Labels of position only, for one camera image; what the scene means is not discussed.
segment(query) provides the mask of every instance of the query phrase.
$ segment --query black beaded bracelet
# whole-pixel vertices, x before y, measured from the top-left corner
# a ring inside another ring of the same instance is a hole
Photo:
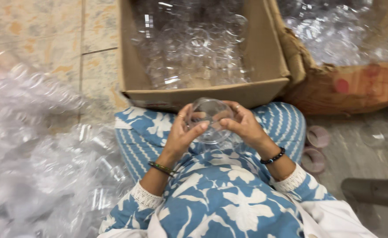
[[[156,163],[154,163],[153,161],[148,162],[148,164],[149,164],[151,167],[153,167],[153,168],[155,168],[155,169],[157,169],[157,170],[160,170],[160,171],[162,171],[163,173],[165,173],[165,174],[167,174],[167,175],[169,175],[169,176],[171,176],[171,177],[174,177],[174,175],[177,173],[175,170],[172,170],[172,169],[166,168],[165,166],[156,164]]]
[[[285,154],[285,148],[283,148],[283,147],[279,147],[279,148],[281,148],[281,152],[279,154],[277,154],[275,157],[273,157],[273,158],[271,158],[269,160],[260,160],[260,163],[262,163],[262,164],[271,164],[271,163],[275,162],[277,159],[281,158],[282,155]]]

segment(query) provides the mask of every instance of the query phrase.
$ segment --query red stain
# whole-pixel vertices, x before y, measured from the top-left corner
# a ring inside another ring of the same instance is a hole
[[[366,69],[364,69],[364,75],[369,78],[378,76],[381,73],[381,66],[379,64],[370,64]]]
[[[335,83],[335,89],[339,93],[347,94],[350,89],[350,84],[343,78],[340,78]]]

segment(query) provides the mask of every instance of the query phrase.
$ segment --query hand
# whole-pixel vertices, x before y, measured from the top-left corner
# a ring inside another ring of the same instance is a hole
[[[223,102],[234,112],[234,120],[220,120],[220,125],[224,129],[239,135],[248,146],[257,150],[263,160],[269,160],[279,154],[281,149],[266,134],[250,110],[241,106],[238,102]]]
[[[170,129],[165,148],[160,155],[162,158],[159,157],[160,160],[163,159],[163,156],[167,160],[170,159],[173,163],[180,160],[182,155],[187,151],[191,142],[207,130],[209,125],[208,122],[200,123],[191,130],[188,130],[185,118],[191,111],[191,108],[192,104],[188,104],[178,112],[178,116],[176,116],[172,128]]]

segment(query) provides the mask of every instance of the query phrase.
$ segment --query wrist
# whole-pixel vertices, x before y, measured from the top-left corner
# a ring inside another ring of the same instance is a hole
[[[172,169],[180,158],[181,156],[177,155],[176,153],[164,149],[155,163]]]
[[[279,146],[270,138],[269,140],[263,141],[256,150],[261,160],[269,160],[281,152]]]

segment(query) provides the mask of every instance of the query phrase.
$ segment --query torn cardboard box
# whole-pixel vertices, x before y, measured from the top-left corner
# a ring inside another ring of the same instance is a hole
[[[388,106],[388,63],[318,66],[292,30],[285,27],[276,0],[267,1],[292,75],[284,101],[305,114],[364,113]],[[375,4],[387,8],[381,28],[388,36],[388,0]]]

